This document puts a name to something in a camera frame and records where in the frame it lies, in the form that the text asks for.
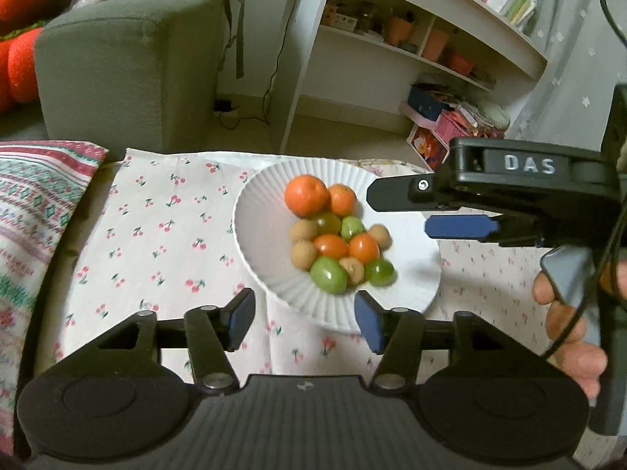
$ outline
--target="pink basket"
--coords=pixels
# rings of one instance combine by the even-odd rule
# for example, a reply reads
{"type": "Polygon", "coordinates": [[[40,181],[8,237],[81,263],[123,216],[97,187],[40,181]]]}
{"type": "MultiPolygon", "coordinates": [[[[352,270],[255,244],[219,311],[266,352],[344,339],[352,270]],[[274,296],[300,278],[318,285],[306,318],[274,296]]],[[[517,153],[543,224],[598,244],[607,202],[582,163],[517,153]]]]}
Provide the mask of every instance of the pink basket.
{"type": "Polygon", "coordinates": [[[435,128],[435,133],[447,145],[454,137],[467,137],[470,135],[456,122],[456,116],[457,114],[452,111],[442,111],[440,118],[438,118],[438,125],[435,128]]]}

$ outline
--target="patterned blanket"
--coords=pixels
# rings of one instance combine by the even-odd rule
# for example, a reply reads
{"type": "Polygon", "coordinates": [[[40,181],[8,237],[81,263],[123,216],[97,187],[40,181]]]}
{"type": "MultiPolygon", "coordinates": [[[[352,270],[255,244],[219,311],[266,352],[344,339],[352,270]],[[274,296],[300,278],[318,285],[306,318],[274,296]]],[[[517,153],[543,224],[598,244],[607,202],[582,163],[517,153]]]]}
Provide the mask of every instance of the patterned blanket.
{"type": "Polygon", "coordinates": [[[26,331],[42,280],[107,150],[92,143],[0,145],[0,450],[13,418],[26,331]]]}

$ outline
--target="white curtain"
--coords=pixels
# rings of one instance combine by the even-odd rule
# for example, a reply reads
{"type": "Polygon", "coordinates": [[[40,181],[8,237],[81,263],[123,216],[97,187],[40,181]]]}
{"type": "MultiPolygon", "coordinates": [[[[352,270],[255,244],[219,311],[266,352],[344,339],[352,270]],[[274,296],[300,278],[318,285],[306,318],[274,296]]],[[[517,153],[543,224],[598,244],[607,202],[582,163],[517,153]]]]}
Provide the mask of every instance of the white curtain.
{"type": "MultiPolygon", "coordinates": [[[[507,137],[600,150],[614,87],[627,83],[625,48],[599,0],[540,2],[526,32],[549,62],[507,137]]],[[[627,29],[627,0],[611,10],[627,29]]]]}

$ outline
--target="floor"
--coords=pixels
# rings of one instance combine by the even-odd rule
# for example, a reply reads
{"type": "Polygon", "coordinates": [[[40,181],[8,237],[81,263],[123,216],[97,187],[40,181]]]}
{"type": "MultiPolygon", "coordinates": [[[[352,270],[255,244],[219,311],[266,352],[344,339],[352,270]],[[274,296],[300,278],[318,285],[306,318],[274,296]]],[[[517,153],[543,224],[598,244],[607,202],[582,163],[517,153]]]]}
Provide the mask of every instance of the floor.
{"type": "MultiPolygon", "coordinates": [[[[232,119],[224,118],[232,126],[232,119]]],[[[405,142],[406,136],[387,131],[296,115],[287,143],[287,155],[335,159],[397,159],[416,163],[416,153],[405,142]]],[[[275,153],[267,126],[256,120],[242,120],[228,130],[216,119],[209,129],[204,150],[275,153]]]]}

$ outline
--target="sofa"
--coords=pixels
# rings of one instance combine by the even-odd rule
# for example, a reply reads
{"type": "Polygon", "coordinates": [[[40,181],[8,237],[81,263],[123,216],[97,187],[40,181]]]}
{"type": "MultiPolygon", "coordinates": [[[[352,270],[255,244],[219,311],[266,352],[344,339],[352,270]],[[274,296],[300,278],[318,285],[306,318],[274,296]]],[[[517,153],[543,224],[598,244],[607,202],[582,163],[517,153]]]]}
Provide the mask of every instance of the sofa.
{"type": "Polygon", "coordinates": [[[0,141],[202,148],[225,43],[224,0],[108,0],[69,10],[35,42],[40,102],[0,115],[0,141]]]}

